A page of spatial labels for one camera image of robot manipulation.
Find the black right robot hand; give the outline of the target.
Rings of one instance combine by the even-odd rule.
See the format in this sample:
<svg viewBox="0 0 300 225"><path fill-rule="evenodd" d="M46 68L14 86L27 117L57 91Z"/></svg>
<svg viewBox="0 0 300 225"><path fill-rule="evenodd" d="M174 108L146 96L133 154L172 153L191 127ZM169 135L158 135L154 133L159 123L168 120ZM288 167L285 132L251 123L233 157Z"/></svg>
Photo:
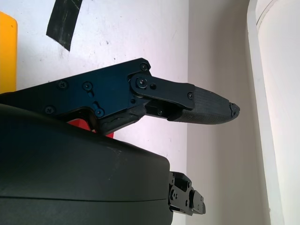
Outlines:
<svg viewBox="0 0 300 225"><path fill-rule="evenodd" d="M0 96L3 225L169 225L204 200L158 154L108 135L143 116L216 125L240 108L143 58Z"/></svg>

